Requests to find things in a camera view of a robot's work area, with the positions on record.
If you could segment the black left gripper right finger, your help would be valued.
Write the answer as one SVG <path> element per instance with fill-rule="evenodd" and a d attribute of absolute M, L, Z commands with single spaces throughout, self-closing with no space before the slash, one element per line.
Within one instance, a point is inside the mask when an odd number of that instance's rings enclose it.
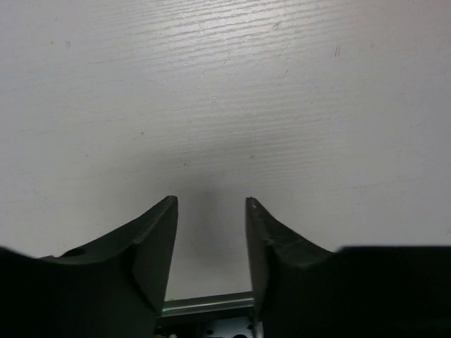
<path fill-rule="evenodd" d="M 265 337 L 449 337 L 450 248 L 328 251 L 245 202 L 254 318 Z"/>

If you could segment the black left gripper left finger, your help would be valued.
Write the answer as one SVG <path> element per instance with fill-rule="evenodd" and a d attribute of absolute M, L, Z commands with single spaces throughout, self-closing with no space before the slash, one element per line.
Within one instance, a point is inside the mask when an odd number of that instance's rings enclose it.
<path fill-rule="evenodd" d="M 2 337 L 151 337 L 161 315 L 178 199 L 62 256 L 1 249 Z"/>

